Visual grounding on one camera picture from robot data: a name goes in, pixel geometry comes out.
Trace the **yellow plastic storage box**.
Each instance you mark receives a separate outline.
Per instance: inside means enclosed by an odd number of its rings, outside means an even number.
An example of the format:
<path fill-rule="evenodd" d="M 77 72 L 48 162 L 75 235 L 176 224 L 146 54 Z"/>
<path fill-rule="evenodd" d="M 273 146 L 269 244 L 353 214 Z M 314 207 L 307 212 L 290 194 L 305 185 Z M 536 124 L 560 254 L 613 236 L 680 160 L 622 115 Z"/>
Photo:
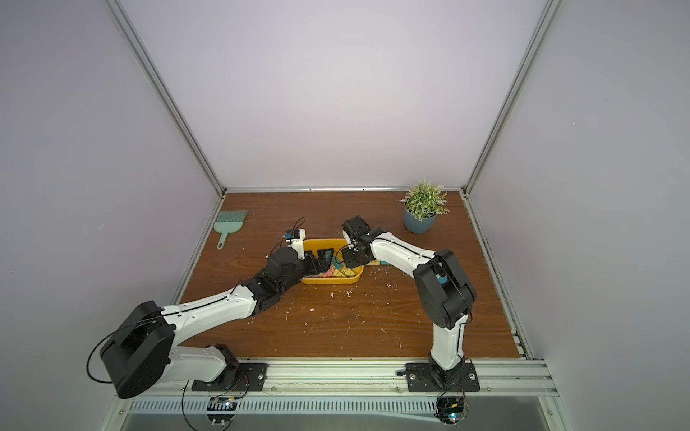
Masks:
<path fill-rule="evenodd" d="M 347 241 L 345 239 L 307 239 L 304 242 L 305 251 L 312 251 L 316 253 L 319 250 L 334 249 L 337 251 L 337 259 L 332 259 L 331 267 L 327 272 L 313 276 L 305 277 L 302 282 L 306 285 L 351 285 L 359 281 L 364 267 L 360 266 L 355 269 L 349 269 L 341 262 L 341 247 L 345 247 Z"/>

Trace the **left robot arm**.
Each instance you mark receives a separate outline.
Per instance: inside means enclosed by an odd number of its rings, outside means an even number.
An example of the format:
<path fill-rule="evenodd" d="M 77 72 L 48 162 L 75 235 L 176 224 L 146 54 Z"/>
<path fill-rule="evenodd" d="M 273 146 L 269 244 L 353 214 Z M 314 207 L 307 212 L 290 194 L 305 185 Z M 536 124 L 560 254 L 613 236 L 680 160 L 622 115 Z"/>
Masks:
<path fill-rule="evenodd" d="M 241 368 L 227 346 L 187 348 L 185 341 L 269 310 L 303 278 L 328 271 L 334 254 L 334 249 L 298 253 L 280 248 L 256 275 L 226 292 L 166 307 L 154 301 L 141 303 L 100 351 L 117 395 L 130 399 L 156 384 L 175 381 L 190 381 L 211 391 L 235 389 Z"/>

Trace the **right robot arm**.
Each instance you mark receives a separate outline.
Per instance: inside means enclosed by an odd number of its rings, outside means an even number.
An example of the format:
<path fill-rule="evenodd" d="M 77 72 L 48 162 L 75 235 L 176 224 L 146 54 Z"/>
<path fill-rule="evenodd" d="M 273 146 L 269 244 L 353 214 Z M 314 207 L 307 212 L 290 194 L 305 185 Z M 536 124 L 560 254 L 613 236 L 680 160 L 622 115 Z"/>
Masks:
<path fill-rule="evenodd" d="M 425 250 L 404 242 L 382 228 L 372 228 L 362 217 L 343 223 L 347 246 L 341 250 L 345 265 L 354 269 L 383 261 L 410 276 L 422 308 L 433 322 L 429 358 L 447 372 L 465 361 L 465 326 L 473 319 L 477 293 L 456 255 L 444 249 Z"/>

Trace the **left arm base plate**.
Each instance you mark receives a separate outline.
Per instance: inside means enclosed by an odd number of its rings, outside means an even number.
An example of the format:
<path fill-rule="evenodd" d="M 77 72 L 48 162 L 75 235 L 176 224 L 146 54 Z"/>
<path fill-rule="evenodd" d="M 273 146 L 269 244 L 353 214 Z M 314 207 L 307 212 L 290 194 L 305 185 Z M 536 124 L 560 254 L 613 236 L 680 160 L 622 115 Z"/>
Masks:
<path fill-rule="evenodd" d="M 192 383 L 192 391 L 215 391 L 216 393 L 226 393 L 227 391 L 253 393 L 256 391 L 258 393 L 264 388 L 268 368 L 269 365 L 266 363 L 239 363 L 229 371 L 223 371 L 214 381 L 195 380 Z"/>

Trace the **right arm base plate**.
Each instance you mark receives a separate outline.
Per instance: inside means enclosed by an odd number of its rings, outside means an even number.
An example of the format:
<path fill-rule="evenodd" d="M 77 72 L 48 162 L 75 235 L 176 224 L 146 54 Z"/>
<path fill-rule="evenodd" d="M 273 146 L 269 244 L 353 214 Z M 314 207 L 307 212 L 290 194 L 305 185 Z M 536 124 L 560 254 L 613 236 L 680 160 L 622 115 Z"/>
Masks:
<path fill-rule="evenodd" d="M 411 393 L 431 391 L 465 391 L 478 393 L 481 390 L 478 373 L 472 362 L 461 362 L 450 370 L 443 370 L 433 361 L 430 363 L 407 363 L 403 375 Z"/>

